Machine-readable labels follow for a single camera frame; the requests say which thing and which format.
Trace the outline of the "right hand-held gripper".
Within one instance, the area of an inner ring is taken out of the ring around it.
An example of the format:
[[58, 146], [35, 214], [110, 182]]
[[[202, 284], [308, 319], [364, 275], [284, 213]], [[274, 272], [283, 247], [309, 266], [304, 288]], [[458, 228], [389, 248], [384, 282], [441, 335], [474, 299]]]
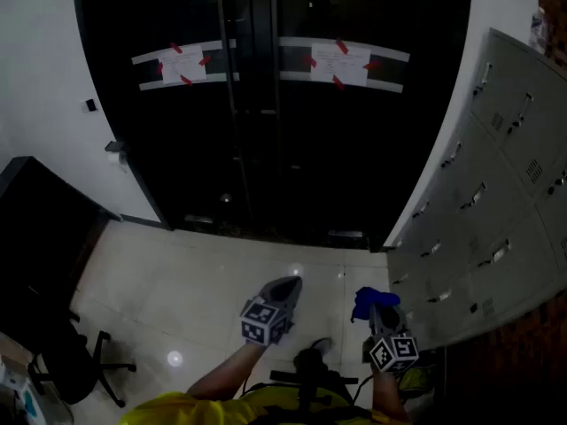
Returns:
[[416, 340], [398, 305], [369, 308], [370, 338], [363, 344], [362, 362], [380, 373], [403, 373], [419, 359]]

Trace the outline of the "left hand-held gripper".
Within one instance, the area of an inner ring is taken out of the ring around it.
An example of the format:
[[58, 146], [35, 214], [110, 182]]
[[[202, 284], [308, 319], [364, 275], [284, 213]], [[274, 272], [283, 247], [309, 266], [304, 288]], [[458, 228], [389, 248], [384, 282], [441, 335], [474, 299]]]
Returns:
[[303, 281], [286, 276], [265, 284], [240, 313], [241, 334], [246, 342], [262, 346], [278, 344], [293, 326], [293, 314]]

